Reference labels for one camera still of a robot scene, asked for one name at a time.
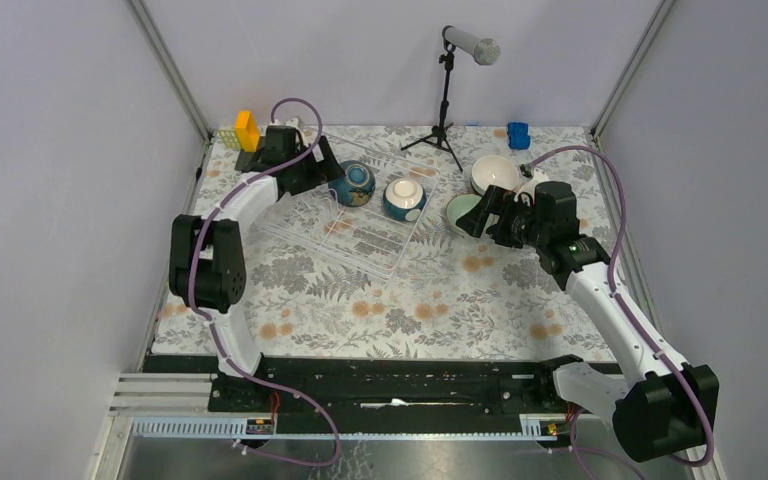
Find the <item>white ribbed bowl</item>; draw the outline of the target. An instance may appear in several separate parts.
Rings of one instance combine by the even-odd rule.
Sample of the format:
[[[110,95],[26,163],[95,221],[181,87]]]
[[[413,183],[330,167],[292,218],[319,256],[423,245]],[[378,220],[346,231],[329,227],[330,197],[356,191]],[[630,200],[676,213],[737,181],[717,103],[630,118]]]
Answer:
[[[471,166],[469,182],[473,190],[483,195],[489,186],[517,191],[522,186],[518,167],[507,157],[485,155]]]

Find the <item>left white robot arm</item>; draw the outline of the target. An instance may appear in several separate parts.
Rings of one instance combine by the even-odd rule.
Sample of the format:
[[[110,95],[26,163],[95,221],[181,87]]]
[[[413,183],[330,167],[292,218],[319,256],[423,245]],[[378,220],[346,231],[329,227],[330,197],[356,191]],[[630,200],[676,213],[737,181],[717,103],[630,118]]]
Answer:
[[[325,135],[306,144],[299,129],[270,125],[263,146],[224,198],[203,216],[180,214],[172,222],[170,292],[204,318],[221,372],[238,377],[231,395],[245,410],[264,407],[271,388],[256,375],[263,355],[238,304],[247,283],[245,234],[283,196],[344,175]]]

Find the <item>light green celadon bowl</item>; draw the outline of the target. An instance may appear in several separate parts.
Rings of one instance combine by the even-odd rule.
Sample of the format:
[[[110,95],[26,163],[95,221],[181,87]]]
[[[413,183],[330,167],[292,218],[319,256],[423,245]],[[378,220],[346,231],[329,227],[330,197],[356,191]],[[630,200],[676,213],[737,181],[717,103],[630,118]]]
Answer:
[[[462,237],[469,237],[469,234],[457,226],[457,221],[469,213],[482,199],[476,194],[461,194],[453,197],[446,205],[445,216],[451,229]]]

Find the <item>teal white spotted bowl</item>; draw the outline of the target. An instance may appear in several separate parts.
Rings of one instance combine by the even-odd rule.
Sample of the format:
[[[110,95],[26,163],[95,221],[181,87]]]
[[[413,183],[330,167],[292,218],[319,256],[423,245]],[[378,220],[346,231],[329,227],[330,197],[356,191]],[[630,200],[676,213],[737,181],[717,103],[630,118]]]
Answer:
[[[427,203],[427,192],[416,180],[401,177],[391,181],[383,194],[385,213],[401,222],[416,222]]]

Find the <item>dark teal floral bowl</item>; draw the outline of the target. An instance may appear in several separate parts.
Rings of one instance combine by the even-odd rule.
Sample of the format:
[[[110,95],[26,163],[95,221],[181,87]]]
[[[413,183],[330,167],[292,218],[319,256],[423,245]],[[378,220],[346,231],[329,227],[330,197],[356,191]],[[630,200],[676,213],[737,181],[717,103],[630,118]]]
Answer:
[[[362,207],[372,198],[376,190],[376,179],[370,167],[357,160],[340,163],[344,175],[329,181],[330,196],[345,207]]]

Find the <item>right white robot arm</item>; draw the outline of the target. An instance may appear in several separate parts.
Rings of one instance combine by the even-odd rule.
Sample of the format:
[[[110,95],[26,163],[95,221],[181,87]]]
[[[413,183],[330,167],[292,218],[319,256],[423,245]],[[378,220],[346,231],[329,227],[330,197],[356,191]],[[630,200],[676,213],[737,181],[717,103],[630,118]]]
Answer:
[[[597,327],[624,376],[608,377],[580,360],[550,367],[533,386],[539,407],[582,407],[610,425],[637,462],[713,446],[718,378],[707,365],[690,365],[629,299],[615,262],[581,233],[569,184],[542,182],[533,193],[491,185],[455,224],[500,246],[533,248],[541,268]]]

